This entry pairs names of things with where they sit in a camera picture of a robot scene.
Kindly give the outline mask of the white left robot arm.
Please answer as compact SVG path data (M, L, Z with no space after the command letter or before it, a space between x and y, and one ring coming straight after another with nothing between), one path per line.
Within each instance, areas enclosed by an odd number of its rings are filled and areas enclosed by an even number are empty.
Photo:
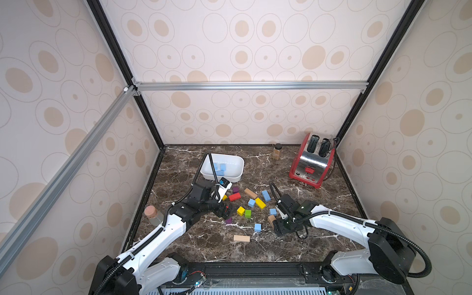
M213 213L229 219L232 207L222 198L232 183L194 183L189 191L167 210L163 222L141 242L116 258L106 256L97 265L89 293L91 295L146 295L161 285L182 279L186 260L169 255L155 260L177 238L185 234L202 216Z

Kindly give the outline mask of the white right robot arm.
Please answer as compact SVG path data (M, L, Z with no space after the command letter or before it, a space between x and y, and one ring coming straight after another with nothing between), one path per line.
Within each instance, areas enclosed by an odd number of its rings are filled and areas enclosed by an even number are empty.
M319 272L328 283L349 275L374 274L401 285L408 278L421 279L432 271L431 259L426 252L388 218L379 221L361 219L308 200L300 204L288 194L277 200L276 208L280 217L272 224L279 237L307 232L314 227L363 246L362 250L333 250L327 255Z

